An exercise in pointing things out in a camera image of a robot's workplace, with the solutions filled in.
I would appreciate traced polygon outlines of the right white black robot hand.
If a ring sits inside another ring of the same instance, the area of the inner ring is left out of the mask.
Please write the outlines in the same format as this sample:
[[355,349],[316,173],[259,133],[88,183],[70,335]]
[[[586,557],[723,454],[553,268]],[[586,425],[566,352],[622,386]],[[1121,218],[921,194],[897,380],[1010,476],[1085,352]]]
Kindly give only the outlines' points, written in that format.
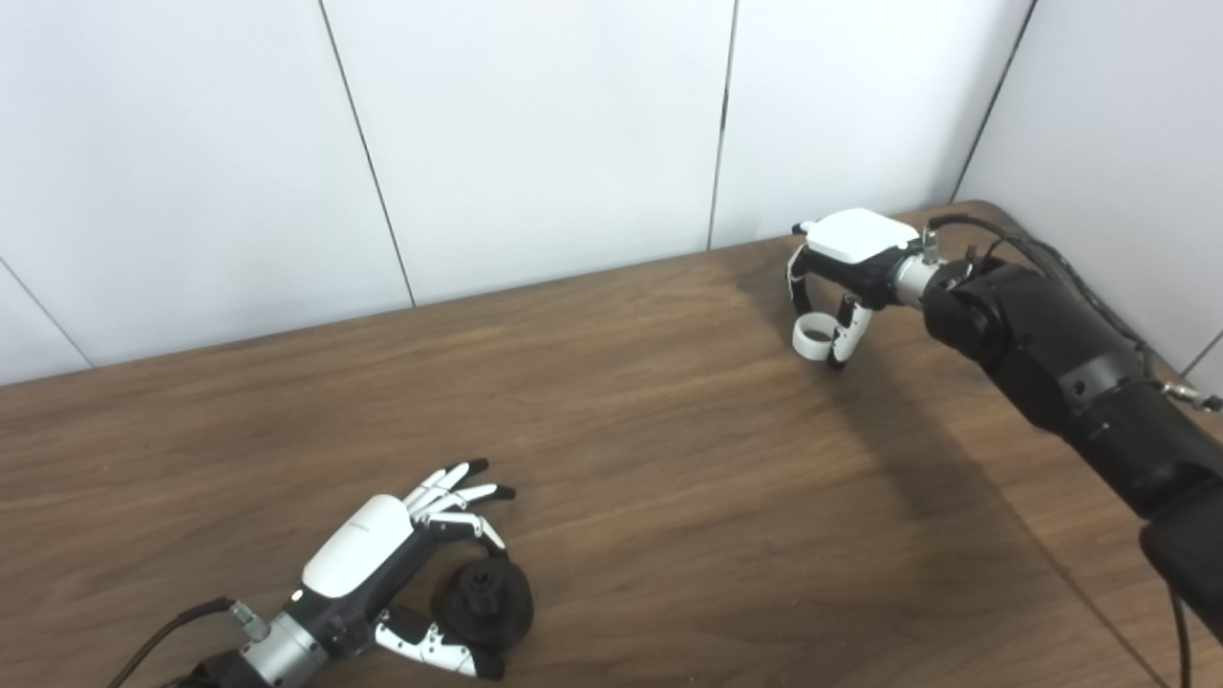
[[[804,238],[785,269],[796,313],[793,349],[807,360],[841,370],[868,331],[874,313],[900,304],[892,275],[914,255],[917,232],[887,215],[852,208],[819,221],[797,222],[791,233]],[[835,313],[815,310],[807,287],[812,277],[843,288]]]

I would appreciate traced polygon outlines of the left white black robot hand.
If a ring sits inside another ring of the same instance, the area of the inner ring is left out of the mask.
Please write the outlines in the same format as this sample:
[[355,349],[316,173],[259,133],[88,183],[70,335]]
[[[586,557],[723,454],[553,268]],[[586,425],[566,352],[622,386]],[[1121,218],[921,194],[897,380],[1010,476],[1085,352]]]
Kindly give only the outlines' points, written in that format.
[[309,653],[346,660],[380,646],[453,675],[501,679],[505,662],[446,632],[438,621],[397,607],[395,598],[449,543],[472,540],[506,557],[501,535],[475,505],[515,499],[501,484],[464,486],[486,459],[442,467],[405,497],[375,495],[334,532],[302,571],[283,615],[309,635]]

